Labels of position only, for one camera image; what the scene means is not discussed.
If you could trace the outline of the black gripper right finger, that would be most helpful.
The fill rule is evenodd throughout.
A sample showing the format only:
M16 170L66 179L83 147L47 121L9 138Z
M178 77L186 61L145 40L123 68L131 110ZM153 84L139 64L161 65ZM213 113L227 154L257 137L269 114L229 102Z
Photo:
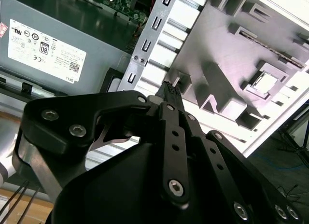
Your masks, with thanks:
M198 168L210 174L213 191L202 178L205 222L210 224L302 224L300 212L221 133L205 134L198 120L184 110L180 91L170 86L170 100L180 112L186 140Z

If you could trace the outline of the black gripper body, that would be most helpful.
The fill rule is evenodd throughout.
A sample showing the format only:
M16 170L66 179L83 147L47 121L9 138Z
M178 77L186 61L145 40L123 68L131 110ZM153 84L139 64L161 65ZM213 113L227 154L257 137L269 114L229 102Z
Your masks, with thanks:
M138 144L67 184L52 223L229 224L232 204L215 183L184 144Z

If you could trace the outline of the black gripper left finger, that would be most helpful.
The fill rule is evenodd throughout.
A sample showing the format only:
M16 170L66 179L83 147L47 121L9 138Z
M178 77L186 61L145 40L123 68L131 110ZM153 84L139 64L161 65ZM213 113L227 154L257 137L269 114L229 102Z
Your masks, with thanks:
M154 98L131 90L30 101L13 153L17 173L56 202L75 178L138 144L186 146L171 85L162 83Z

